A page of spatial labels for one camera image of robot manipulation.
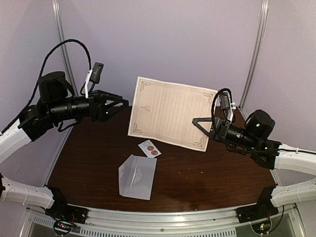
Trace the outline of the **grey envelope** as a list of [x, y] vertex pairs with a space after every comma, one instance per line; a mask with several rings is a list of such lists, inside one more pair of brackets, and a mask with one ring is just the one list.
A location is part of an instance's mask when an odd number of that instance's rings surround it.
[[118, 168], [119, 194], [127, 198], [150, 200], [157, 159], [130, 155]]

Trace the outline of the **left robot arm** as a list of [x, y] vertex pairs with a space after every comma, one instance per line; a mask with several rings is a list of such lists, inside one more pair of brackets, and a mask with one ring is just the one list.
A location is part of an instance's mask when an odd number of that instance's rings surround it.
[[[54, 127], [59, 132], [64, 131], [64, 121], [73, 119], [75, 125], [84, 118], [90, 118], [92, 122], [105, 122], [129, 105], [121, 96], [102, 90], [76, 97], [62, 71], [40, 77], [38, 86], [38, 102], [24, 108], [13, 124], [0, 135], [1, 162]], [[39, 206], [52, 211], [60, 219], [67, 219], [71, 215], [71, 208], [58, 188], [39, 188], [1, 176], [0, 199]]]

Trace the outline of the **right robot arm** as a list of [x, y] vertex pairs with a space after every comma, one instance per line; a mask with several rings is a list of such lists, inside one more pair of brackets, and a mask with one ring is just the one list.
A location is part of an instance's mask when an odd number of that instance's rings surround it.
[[[316, 153], [291, 147], [268, 139], [275, 121], [264, 111], [256, 110], [247, 119], [244, 127], [237, 127], [228, 119], [194, 118], [196, 126], [210, 139], [225, 145], [229, 152], [249, 155], [260, 167], [269, 170], [294, 170], [310, 175], [316, 174]], [[265, 217], [272, 207], [277, 208], [316, 198], [315, 179], [288, 185], [265, 188], [253, 207], [253, 214]]]

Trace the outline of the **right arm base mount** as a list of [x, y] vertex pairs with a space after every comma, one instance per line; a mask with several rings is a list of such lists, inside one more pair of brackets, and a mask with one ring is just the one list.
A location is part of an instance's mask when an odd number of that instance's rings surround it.
[[274, 186], [266, 187], [258, 197], [257, 203], [239, 207], [236, 214], [239, 223], [251, 222], [252, 230], [259, 235], [271, 233], [273, 228], [271, 217], [278, 214], [278, 208], [271, 202]]

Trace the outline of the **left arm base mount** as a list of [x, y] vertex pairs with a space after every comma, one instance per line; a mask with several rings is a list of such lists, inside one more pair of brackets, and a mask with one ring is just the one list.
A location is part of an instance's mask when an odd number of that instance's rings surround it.
[[85, 224], [88, 213], [86, 208], [69, 205], [59, 188], [48, 189], [52, 192], [53, 204], [44, 212], [54, 220], [53, 230], [58, 236], [69, 234], [77, 224]]

